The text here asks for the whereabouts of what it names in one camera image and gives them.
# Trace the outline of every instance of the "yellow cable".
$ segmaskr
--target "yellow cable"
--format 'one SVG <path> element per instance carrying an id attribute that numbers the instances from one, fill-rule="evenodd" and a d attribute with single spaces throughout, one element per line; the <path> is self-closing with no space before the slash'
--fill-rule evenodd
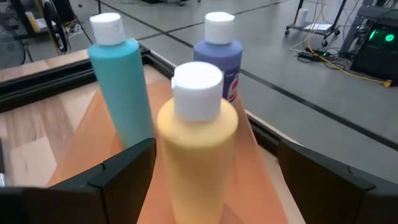
<path id="1" fill-rule="evenodd" d="M 323 7 L 325 6 L 325 4 L 324 4 L 324 0 L 321 0 L 321 2 L 322 2 L 321 12 L 319 13 L 319 15 L 318 15 L 317 19 L 315 20 L 314 24 L 319 20 L 320 16 L 323 14 Z M 308 36 L 308 48 L 310 49 L 310 51 L 311 51 L 312 54 L 314 54 L 315 56 L 319 57 L 319 58 L 320 58 L 321 60 L 323 60 L 324 62 L 328 63 L 329 65 L 331 65 L 331 66 L 334 67 L 335 69 L 337 69 L 337 70 L 343 72 L 344 74 L 346 74 L 346 75 L 348 75 L 348 76 L 355 77 L 355 78 L 359 78 L 359 79 L 366 80 L 366 81 L 370 81 L 370 82 L 379 83 L 379 84 L 382 84 L 384 87 L 390 87 L 391 82 L 392 82 L 391 80 L 381 81 L 381 80 L 376 80 L 376 79 L 372 79 L 372 78 L 362 77 L 362 76 L 360 76 L 360 75 L 356 75 L 356 74 L 353 74 L 353 73 L 351 73 L 351 72 L 347 72 L 346 70 L 340 68 L 339 66 L 337 66 L 337 65 L 334 64 L 333 62 L 331 62 L 331 61 L 327 60 L 326 58 L 322 57 L 321 55 L 318 55 L 317 53 L 315 53 L 315 52 L 313 51 L 313 49 L 312 49 L 312 47 L 311 47 L 311 43 L 310 43 L 310 41 L 311 41 L 311 36 L 312 36 L 314 33 L 315 33 L 315 29 L 312 30 L 312 31 L 310 32 L 310 35 Z"/>

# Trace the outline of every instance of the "metal cart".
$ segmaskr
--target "metal cart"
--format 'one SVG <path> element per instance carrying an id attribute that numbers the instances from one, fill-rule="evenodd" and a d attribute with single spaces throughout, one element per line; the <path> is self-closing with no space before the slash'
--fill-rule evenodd
<path id="1" fill-rule="evenodd" d="M 358 9 L 356 17 L 349 28 L 344 39 L 339 54 L 343 57 L 349 52 L 355 39 L 356 45 L 361 45 L 364 36 L 370 31 L 370 27 L 374 21 L 383 22 L 386 25 L 394 26 L 398 22 L 398 11 L 394 8 L 383 7 L 385 0 L 378 0 L 375 5 L 373 0 L 364 0 L 362 6 Z"/>
<path id="2" fill-rule="evenodd" d="M 334 35 L 339 35 L 340 34 L 340 30 L 338 29 L 339 26 L 337 25 L 337 22 L 340 18 L 341 12 L 343 12 L 344 6 L 346 4 L 347 0 L 343 0 L 343 2 L 341 3 L 341 6 L 339 8 L 339 11 L 337 13 L 336 19 L 333 22 L 333 24 L 327 28 L 327 29 L 317 29 L 317 26 L 313 26 L 310 27 L 310 29 L 306 29 L 306 27 L 310 26 L 312 23 L 311 22 L 304 22 L 303 26 L 296 26 L 296 20 L 297 20 L 297 15 L 299 14 L 299 10 L 302 8 L 304 0 L 300 0 L 299 4 L 298 4 L 298 8 L 297 8 L 297 12 L 296 15 L 294 17 L 294 21 L 292 24 L 286 26 L 286 30 L 285 30 L 285 36 L 287 37 L 290 34 L 290 29 L 295 29 L 295 30 L 299 30 L 299 31 L 303 31 L 303 32 L 313 32 L 316 35 L 321 35 L 323 36 L 323 40 L 322 40 L 322 47 L 326 47 L 329 43 L 327 41 L 327 38 L 334 34 Z"/>

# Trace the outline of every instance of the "paint bottle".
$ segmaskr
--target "paint bottle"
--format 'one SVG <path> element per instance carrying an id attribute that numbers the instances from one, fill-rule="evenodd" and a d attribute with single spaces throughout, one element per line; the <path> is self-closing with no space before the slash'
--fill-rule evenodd
<path id="1" fill-rule="evenodd" d="M 138 42 L 126 38 L 117 13 L 91 16 L 90 22 L 96 43 L 88 55 L 121 144 L 126 149 L 154 138 Z"/>
<path id="2" fill-rule="evenodd" d="M 222 99 L 223 74 L 205 62 L 178 66 L 174 97 L 157 116 L 174 217 L 181 224 L 219 224 L 238 115 Z"/>
<path id="3" fill-rule="evenodd" d="M 216 65 L 224 73 L 223 98 L 234 104 L 238 94 L 238 73 L 242 45 L 233 39 L 234 16 L 211 12 L 205 16 L 205 39 L 193 48 L 194 61 Z"/>

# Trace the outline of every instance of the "green light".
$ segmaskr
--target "green light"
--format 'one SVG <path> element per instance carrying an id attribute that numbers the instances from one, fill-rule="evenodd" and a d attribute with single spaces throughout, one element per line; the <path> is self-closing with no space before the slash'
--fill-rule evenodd
<path id="1" fill-rule="evenodd" d="M 394 37 L 395 37 L 394 34 L 389 34 L 386 36 L 386 41 L 391 42 L 392 40 L 394 40 Z"/>
<path id="2" fill-rule="evenodd" d="M 375 34 L 376 34 L 376 30 L 374 30 L 374 31 L 371 33 L 371 35 L 369 36 L 369 40 L 371 40 Z"/>

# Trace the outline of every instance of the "bottle cap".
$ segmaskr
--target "bottle cap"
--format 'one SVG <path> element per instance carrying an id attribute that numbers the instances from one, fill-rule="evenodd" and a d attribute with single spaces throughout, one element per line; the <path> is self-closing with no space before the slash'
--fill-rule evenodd
<path id="1" fill-rule="evenodd" d="M 174 112 L 185 121 L 211 121 L 220 113 L 223 73 L 206 62 L 175 68 L 172 78 Z"/>
<path id="2" fill-rule="evenodd" d="M 100 45 L 116 45 L 126 40 L 121 16 L 107 12 L 90 17 L 96 43 Z"/>
<path id="3" fill-rule="evenodd" d="M 211 12 L 205 16 L 205 41 L 228 44 L 233 39 L 235 16 L 226 12 Z"/>

